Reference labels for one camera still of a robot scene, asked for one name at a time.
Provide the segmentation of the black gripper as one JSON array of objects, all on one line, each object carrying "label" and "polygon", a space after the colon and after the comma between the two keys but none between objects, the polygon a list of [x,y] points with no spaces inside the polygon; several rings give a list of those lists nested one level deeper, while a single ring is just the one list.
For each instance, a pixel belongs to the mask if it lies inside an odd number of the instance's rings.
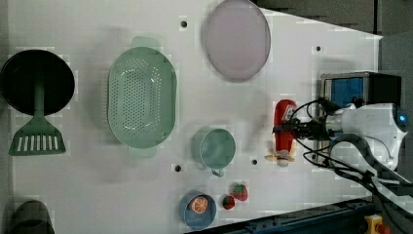
[{"label": "black gripper", "polygon": [[273,127],[273,133],[291,133],[297,138],[310,140],[329,140],[323,117],[313,118],[309,122],[286,121]]}]

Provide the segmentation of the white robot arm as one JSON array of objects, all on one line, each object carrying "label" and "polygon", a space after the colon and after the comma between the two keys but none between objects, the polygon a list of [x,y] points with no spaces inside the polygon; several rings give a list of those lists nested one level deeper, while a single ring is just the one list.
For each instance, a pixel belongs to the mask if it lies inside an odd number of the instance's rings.
[{"label": "white robot arm", "polygon": [[401,144],[407,135],[407,118],[392,103],[342,108],[326,99],[297,106],[290,99],[275,107],[273,134],[276,160],[290,160],[295,143],[316,167],[352,180],[400,215],[412,217],[412,182],[396,172]]}]

